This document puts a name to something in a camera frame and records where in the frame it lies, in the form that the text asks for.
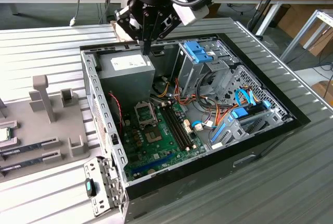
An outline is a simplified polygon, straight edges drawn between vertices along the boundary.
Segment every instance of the metal bracket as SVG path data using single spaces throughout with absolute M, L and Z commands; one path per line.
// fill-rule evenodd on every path
M 84 164 L 88 197 L 91 197 L 93 212 L 99 216 L 123 203 L 124 191 L 121 187 L 118 172 L 112 161 L 103 157 L 95 157 Z

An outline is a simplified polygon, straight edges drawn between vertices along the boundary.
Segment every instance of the aluminum extrusion table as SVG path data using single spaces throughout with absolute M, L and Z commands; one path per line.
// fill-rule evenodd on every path
M 240 23 L 206 19 L 170 36 L 226 33 L 311 119 L 263 159 L 148 213 L 132 223 L 329 223 L 333 219 L 333 119 L 309 86 Z M 111 26 L 0 31 L 0 96 L 26 99 L 30 76 L 47 74 L 48 93 L 71 87 L 80 97 L 91 156 L 0 183 L 1 223 L 121 223 L 94 218 L 82 164 L 100 155 L 85 97 L 79 46 L 115 42 Z
M 307 30 L 313 25 L 313 23 L 317 20 L 321 20 L 322 24 L 318 27 L 318 29 L 314 32 L 314 34 L 308 39 L 308 41 L 304 44 L 303 48 L 307 49 L 309 46 L 312 46 L 315 40 L 318 39 L 323 33 L 326 33 L 329 28 L 333 28 L 333 10 L 325 9 L 325 10 L 316 10 L 313 12 L 312 16 L 308 19 L 308 21 L 304 24 L 300 32 L 295 36 L 295 38 L 288 45 L 286 50 L 280 56 L 280 60 L 284 61 L 288 55 L 293 51 L 296 45 L 300 42 L 302 37 L 306 34 Z

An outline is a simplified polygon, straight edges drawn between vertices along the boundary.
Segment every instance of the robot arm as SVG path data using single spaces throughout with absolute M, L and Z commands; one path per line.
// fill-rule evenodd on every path
M 115 11 L 119 26 L 148 55 L 156 39 L 165 38 L 181 22 L 195 22 L 209 13 L 212 0 L 129 0 L 125 8 Z

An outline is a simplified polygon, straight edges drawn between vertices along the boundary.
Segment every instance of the floor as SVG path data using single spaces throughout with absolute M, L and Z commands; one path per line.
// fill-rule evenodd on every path
M 20 14 L 19 16 L 13 16 L 8 5 L 0 4 L 0 30 L 68 26 L 70 19 L 76 12 L 76 4 L 18 4 L 17 8 Z M 112 5 L 109 8 L 110 14 L 117 8 L 119 8 L 119 5 Z M 80 4 L 76 25 L 97 24 L 101 15 L 101 9 L 104 11 L 103 4 Z M 244 11 L 243 15 L 236 10 Z M 237 4 L 232 8 L 223 4 L 219 9 L 218 15 L 231 17 L 246 25 L 253 16 L 254 11 L 254 5 L 251 4 Z M 265 35 L 268 35 L 279 47 L 279 49 L 272 50 L 278 56 L 292 40 L 290 36 L 279 28 L 268 28 Z M 290 59 L 299 55 L 301 55 L 300 58 L 289 64 L 293 70 L 301 70 L 318 65 L 318 57 L 313 56 L 308 51 L 304 52 L 301 45 L 295 48 L 290 55 Z M 323 58 L 325 59 L 324 63 L 332 62 L 333 54 Z

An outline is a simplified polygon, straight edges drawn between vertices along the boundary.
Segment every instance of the motherboard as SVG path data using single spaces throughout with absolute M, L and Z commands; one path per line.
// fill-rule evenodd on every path
M 128 180 L 138 179 L 206 152 L 178 103 L 151 108 L 153 115 L 149 114 L 149 109 L 142 108 L 124 114 L 123 146 L 129 160 L 125 167 Z M 141 120 L 153 120 L 154 117 L 156 124 L 140 127 Z

